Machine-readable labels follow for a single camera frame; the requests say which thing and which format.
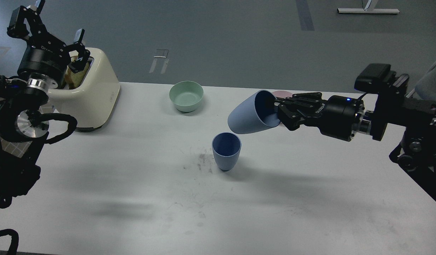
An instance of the light blue cup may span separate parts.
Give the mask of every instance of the light blue cup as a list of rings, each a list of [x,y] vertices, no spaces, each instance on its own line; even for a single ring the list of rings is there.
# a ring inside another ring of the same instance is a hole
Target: light blue cup
[[[266,90],[250,96],[229,114],[229,128],[236,134],[250,134],[278,126],[281,121],[274,109],[275,99]]]
[[[216,135],[211,142],[213,156],[218,168],[229,171],[234,168],[240,155],[242,141],[232,133],[224,132]]]

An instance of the floor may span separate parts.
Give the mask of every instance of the floor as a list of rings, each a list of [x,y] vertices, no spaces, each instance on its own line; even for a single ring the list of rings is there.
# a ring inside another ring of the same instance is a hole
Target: floor
[[[6,35],[12,10],[0,1],[0,74],[15,75],[25,43]],[[398,15],[339,14],[360,0],[47,1],[48,31],[71,43],[85,29],[120,81],[354,92],[369,63],[410,75],[410,88],[436,60],[436,0],[380,0]],[[166,58],[154,56],[166,49]]]

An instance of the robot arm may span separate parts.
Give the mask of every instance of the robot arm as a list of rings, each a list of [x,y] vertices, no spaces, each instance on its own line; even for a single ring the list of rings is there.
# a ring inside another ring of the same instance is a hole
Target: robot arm
[[[18,76],[0,75],[0,208],[8,207],[12,197],[26,195],[40,178],[40,167],[35,163],[44,144],[59,142],[77,127],[77,120],[70,115],[39,112],[40,106],[48,101],[48,90],[62,84],[67,66],[74,73],[82,71],[90,56],[82,44],[83,29],[77,31],[71,45],[46,30],[40,18],[44,3],[38,0],[35,6],[16,8],[7,28],[10,37],[23,39],[27,47]],[[78,58],[71,61],[69,52],[75,50]],[[67,131],[47,139],[49,120],[68,122]],[[1,139],[32,143],[18,158],[2,149]]]
[[[291,131],[301,124],[317,126],[321,134],[348,142],[357,132],[381,141],[388,123],[405,126],[389,157],[436,201],[436,102],[405,97],[408,79],[407,74],[396,77],[389,64],[370,64],[355,89],[378,94],[373,111],[365,111],[365,94],[322,100],[314,92],[277,98],[278,118]]]

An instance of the desk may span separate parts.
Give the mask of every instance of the desk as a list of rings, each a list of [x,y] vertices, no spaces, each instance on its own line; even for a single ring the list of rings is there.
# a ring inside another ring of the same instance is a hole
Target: desk
[[[43,148],[41,179],[0,210],[0,229],[19,232],[20,251],[436,254],[436,203],[388,159],[402,127],[388,126],[381,142],[307,126],[239,135],[239,161],[222,172],[211,140],[258,89],[204,87],[202,107],[181,113],[170,88],[122,83],[106,126]],[[375,100],[367,95],[366,108]],[[53,123],[51,135],[63,128]],[[1,238],[0,250],[9,242]]]

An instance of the green bowl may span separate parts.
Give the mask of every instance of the green bowl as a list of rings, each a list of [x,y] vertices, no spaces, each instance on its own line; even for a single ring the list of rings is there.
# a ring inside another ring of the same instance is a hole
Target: green bowl
[[[202,86],[192,81],[179,82],[169,91],[169,98],[171,98],[175,108],[185,113],[196,110],[203,96]]]

